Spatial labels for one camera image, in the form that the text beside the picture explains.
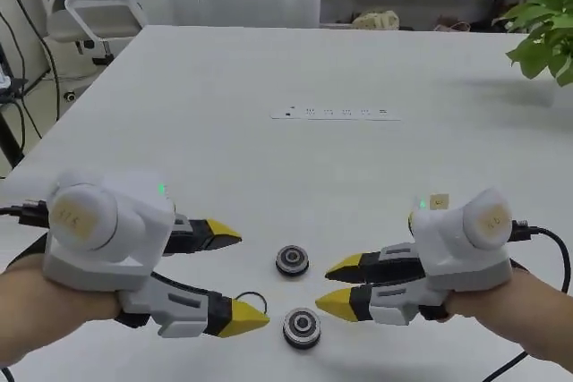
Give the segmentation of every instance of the black cable on floor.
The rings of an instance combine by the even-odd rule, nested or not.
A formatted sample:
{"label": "black cable on floor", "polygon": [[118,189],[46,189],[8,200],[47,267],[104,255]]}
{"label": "black cable on floor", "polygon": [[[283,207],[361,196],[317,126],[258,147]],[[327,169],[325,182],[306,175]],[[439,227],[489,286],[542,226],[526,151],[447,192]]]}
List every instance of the black cable on floor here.
{"label": "black cable on floor", "polygon": [[54,83],[56,85],[56,121],[59,121],[62,101],[60,99],[60,96],[61,96],[60,95],[60,80],[59,80],[59,77],[57,75],[56,61],[54,60],[54,56],[52,54],[52,51],[50,50],[50,47],[47,45],[44,38],[42,38],[42,35],[39,34],[38,28],[36,28],[36,25],[34,24],[34,21],[32,21],[30,14],[28,13],[28,10],[26,10],[26,6],[24,6],[24,3],[22,2],[22,0],[16,0],[16,3],[18,4],[22,13],[24,14],[26,21],[28,22],[28,24],[32,28],[32,31],[34,32],[34,34],[38,38],[39,43],[42,44],[42,46],[46,50],[46,54],[47,54],[47,57],[48,57],[49,62],[50,62],[50,67],[52,68],[52,73],[54,74]]}
{"label": "black cable on floor", "polygon": [[34,128],[34,131],[36,132],[36,134],[38,135],[38,137],[40,139],[42,139],[42,133],[39,132],[38,130],[38,126],[36,125],[36,122],[34,121],[34,118],[32,118],[32,114],[30,113],[30,111],[28,110],[28,107],[26,106],[26,102],[24,102],[24,97],[22,97],[21,101],[21,105],[24,108],[24,111],[26,111],[26,115],[28,116],[28,118],[30,119],[30,122],[32,123],[32,127]]}
{"label": "black cable on floor", "polygon": [[39,132],[38,126],[36,125],[34,118],[32,118],[30,110],[26,106],[26,102],[24,102],[24,90],[26,85],[26,59],[24,58],[24,54],[21,51],[20,44],[18,43],[18,39],[16,38],[16,34],[14,33],[13,27],[10,25],[10,22],[8,22],[8,20],[4,17],[2,11],[0,11],[0,20],[4,22],[6,28],[10,32],[10,36],[12,37],[12,41],[14,43],[14,46],[16,47],[16,51],[18,52],[18,55],[20,56],[21,60],[21,90],[20,90],[21,105],[23,106],[24,111],[26,111],[26,115],[29,117],[30,122],[32,123],[32,127],[34,127],[34,131],[36,131],[38,137],[42,139],[42,134]]}
{"label": "black cable on floor", "polygon": [[[549,237],[557,246],[559,246],[559,250],[561,252],[561,257],[563,258],[563,284],[561,285],[561,292],[568,293],[569,286],[571,285],[571,257],[569,255],[569,250],[567,249],[567,245],[565,242],[554,232],[547,230],[546,228],[540,227],[529,227],[527,232],[531,235],[533,234],[542,234],[544,236]],[[513,369],[517,366],[521,361],[527,358],[529,354],[527,352],[520,353],[516,358],[509,361],[507,364],[501,366],[499,369],[495,370],[490,376],[483,380],[483,382],[492,382],[494,379],[498,378],[506,371]]]}
{"label": "black cable on floor", "polygon": [[12,372],[11,372],[8,368],[2,369],[2,374],[3,374],[4,377],[6,378],[6,381],[7,381],[7,382],[16,382],[16,380],[14,379],[14,376],[13,376]]}

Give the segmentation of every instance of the floor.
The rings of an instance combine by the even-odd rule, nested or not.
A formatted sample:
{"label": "floor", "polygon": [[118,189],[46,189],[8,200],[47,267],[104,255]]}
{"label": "floor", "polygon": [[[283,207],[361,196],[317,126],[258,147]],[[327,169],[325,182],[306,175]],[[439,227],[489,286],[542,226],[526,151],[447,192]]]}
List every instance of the floor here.
{"label": "floor", "polygon": [[[26,107],[29,109],[34,122],[38,126],[40,134],[43,136],[56,123],[56,88],[53,81],[42,81],[24,99]],[[62,101],[62,114],[64,114],[73,104]],[[8,106],[3,111],[4,117],[10,125],[17,141],[21,143],[21,119],[15,106]],[[26,147],[24,153],[30,152],[39,142],[39,136],[34,131],[34,127],[24,111],[26,123]],[[0,152],[0,176],[7,176],[12,168],[4,154]]]}

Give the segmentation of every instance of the white power strip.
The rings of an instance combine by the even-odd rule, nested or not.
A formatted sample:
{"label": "white power strip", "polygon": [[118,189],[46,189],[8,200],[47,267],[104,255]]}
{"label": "white power strip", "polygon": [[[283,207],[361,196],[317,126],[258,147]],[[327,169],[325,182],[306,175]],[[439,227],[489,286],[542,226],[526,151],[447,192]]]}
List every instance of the white power strip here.
{"label": "white power strip", "polygon": [[274,120],[362,120],[362,121],[400,121],[386,109],[353,108],[330,109],[322,107],[291,106],[270,114]]}

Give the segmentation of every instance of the cable cord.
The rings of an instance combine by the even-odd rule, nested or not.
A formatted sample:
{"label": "cable cord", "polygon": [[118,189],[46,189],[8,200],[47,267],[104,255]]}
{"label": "cable cord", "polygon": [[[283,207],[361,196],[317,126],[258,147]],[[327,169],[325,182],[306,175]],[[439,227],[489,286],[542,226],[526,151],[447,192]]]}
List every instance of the cable cord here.
{"label": "cable cord", "polygon": [[42,139],[42,134],[39,132],[38,126],[36,125],[34,118],[32,118],[32,115],[30,113],[30,110],[26,106],[26,103],[24,102],[24,90],[25,90],[25,85],[26,85],[26,59],[24,58],[24,54],[21,51],[20,44],[18,43],[18,39],[16,38],[16,34],[14,33],[13,27],[10,25],[8,20],[4,17],[4,15],[2,14],[2,11],[0,11],[0,20],[2,20],[4,22],[4,24],[6,25],[6,28],[10,32],[10,36],[12,37],[12,41],[14,43],[14,46],[16,47],[16,51],[18,52],[18,55],[20,56],[20,60],[21,60],[21,90],[20,90],[21,105],[23,106],[24,111],[26,111],[26,115],[29,117],[30,122],[32,123],[32,127],[34,127],[34,131],[36,132],[38,137],[40,139]]}
{"label": "cable cord", "polygon": [[54,55],[52,54],[52,51],[50,50],[50,48],[47,45],[44,38],[42,38],[42,35],[39,34],[38,28],[34,24],[34,21],[31,19],[30,14],[28,13],[26,6],[24,6],[24,3],[22,2],[22,0],[16,0],[16,3],[20,7],[21,12],[24,14],[24,18],[26,18],[26,21],[28,22],[28,24],[32,28],[32,31],[34,32],[34,34],[38,38],[39,43],[46,50],[46,54],[47,54],[47,57],[48,57],[49,62],[50,62],[50,67],[52,68],[52,73],[54,74],[54,83],[56,85],[56,121],[59,121],[60,120],[62,101],[60,100],[60,80],[59,80],[58,75],[57,75],[56,61],[54,60]]}
{"label": "cable cord", "polygon": [[265,296],[262,295],[261,293],[257,293],[256,291],[245,291],[244,293],[240,293],[239,295],[237,295],[235,297],[235,300],[240,300],[247,295],[254,295],[255,297],[259,297],[262,301],[262,304],[264,305],[264,308],[265,308],[264,312],[262,312],[262,313],[267,315],[267,312],[269,311],[269,304],[267,303],[267,299],[265,299]]}
{"label": "cable cord", "polygon": [[[561,257],[563,258],[563,284],[561,285],[561,292],[568,293],[569,286],[571,285],[571,257],[569,255],[569,250],[567,249],[567,245],[557,234],[555,234],[550,230],[547,230],[546,228],[529,227],[528,231],[531,235],[542,234],[544,236],[547,236],[550,239],[552,239],[555,243],[557,243],[557,246],[559,246]],[[529,354],[523,351],[516,358],[509,361],[507,364],[504,364],[499,369],[495,370],[490,376],[485,378],[483,382],[492,382],[499,376],[503,375],[505,372],[513,369],[528,356]]]}
{"label": "cable cord", "polygon": [[7,382],[16,382],[14,376],[12,375],[12,372],[8,368],[2,369],[2,374],[6,378]]}
{"label": "cable cord", "polygon": [[20,124],[21,124],[21,144],[20,144],[20,152],[23,153],[24,149],[26,148],[26,118],[24,118],[24,112],[21,110],[20,105],[15,100],[8,100],[5,102],[7,105],[14,105],[16,109],[18,109],[18,114],[20,115]]}

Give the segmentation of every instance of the label sticker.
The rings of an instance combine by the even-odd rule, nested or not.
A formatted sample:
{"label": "label sticker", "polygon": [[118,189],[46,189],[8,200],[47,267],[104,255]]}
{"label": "label sticker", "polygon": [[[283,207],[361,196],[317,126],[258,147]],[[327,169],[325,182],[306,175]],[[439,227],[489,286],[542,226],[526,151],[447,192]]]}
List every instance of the label sticker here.
{"label": "label sticker", "polygon": [[449,194],[433,194],[430,196],[430,210],[449,208]]}
{"label": "label sticker", "polygon": [[381,108],[335,109],[330,107],[289,106],[270,113],[274,120],[355,120],[400,121]]}
{"label": "label sticker", "polygon": [[60,199],[50,211],[50,224],[67,228],[80,239],[87,241],[98,219],[88,210],[69,199]]}
{"label": "label sticker", "polygon": [[477,220],[478,228],[486,237],[492,238],[511,224],[509,213],[503,205],[486,210]]}

